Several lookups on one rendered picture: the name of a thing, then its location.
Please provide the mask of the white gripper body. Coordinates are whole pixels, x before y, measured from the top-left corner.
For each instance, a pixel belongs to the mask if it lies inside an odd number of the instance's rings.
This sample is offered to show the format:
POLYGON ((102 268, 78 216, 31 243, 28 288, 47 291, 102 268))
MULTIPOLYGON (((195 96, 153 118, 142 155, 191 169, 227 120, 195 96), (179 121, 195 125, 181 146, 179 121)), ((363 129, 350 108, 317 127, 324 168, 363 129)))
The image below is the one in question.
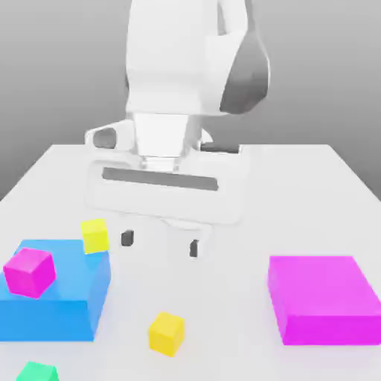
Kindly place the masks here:
POLYGON ((102 153, 88 166, 93 208, 205 224, 234 224, 243 214, 248 156, 191 152, 175 173, 137 170, 123 154, 102 153))

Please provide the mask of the small lemon yellow cube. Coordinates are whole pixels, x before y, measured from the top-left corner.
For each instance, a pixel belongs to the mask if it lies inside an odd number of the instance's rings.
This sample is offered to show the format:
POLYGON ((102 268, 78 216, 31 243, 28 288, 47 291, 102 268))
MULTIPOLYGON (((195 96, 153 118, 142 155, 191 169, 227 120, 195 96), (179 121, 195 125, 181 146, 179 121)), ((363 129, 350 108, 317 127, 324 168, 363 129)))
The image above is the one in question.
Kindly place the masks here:
POLYGON ((85 254, 109 250, 109 238, 105 219, 82 221, 81 231, 85 254))

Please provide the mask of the small golden yellow cube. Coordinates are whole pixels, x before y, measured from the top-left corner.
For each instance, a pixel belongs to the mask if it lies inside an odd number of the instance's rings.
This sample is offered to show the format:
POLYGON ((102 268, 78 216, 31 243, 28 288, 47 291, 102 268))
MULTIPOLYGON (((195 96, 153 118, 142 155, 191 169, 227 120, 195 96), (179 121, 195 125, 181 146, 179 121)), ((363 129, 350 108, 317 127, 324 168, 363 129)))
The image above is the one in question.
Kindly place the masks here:
POLYGON ((150 349, 166 356, 174 357, 184 339, 185 320, 166 312, 160 312, 148 330, 150 349))

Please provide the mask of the small magenta cube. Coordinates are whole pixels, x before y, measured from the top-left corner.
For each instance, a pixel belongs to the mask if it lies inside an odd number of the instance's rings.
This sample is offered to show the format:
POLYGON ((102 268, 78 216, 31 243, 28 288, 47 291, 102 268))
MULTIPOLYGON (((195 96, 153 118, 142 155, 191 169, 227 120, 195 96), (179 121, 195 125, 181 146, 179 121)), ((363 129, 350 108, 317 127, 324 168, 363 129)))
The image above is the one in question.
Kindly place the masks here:
POLYGON ((10 293, 38 299, 57 279, 52 253, 21 248, 3 266, 10 293))

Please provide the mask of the small green cube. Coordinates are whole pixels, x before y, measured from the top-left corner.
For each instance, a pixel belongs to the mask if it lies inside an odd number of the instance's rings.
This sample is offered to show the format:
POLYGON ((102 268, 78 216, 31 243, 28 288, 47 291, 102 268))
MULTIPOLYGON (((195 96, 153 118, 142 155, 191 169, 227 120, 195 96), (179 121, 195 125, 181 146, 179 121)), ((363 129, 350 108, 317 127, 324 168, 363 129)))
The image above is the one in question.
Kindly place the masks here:
POLYGON ((16 381, 60 381, 57 368, 38 362, 27 362, 16 381))

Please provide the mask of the large blue box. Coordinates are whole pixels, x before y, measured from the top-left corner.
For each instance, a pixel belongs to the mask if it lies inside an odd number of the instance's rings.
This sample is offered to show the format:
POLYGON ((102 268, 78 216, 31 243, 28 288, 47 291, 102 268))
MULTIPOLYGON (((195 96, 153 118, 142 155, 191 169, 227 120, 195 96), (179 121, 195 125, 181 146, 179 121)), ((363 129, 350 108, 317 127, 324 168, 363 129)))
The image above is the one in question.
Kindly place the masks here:
POLYGON ((91 342, 111 281, 108 251, 82 240, 23 240, 18 249, 52 253, 57 279, 39 299, 9 292, 0 274, 0 342, 91 342))

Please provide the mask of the large magenta box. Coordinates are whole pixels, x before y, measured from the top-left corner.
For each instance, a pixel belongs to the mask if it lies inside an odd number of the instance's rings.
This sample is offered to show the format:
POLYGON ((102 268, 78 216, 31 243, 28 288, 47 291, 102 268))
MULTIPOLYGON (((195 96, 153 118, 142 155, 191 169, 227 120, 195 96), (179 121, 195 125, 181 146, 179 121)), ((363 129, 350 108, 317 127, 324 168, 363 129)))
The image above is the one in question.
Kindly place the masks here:
POLYGON ((381 345, 381 300, 353 257, 271 256, 267 286, 284 345, 381 345))

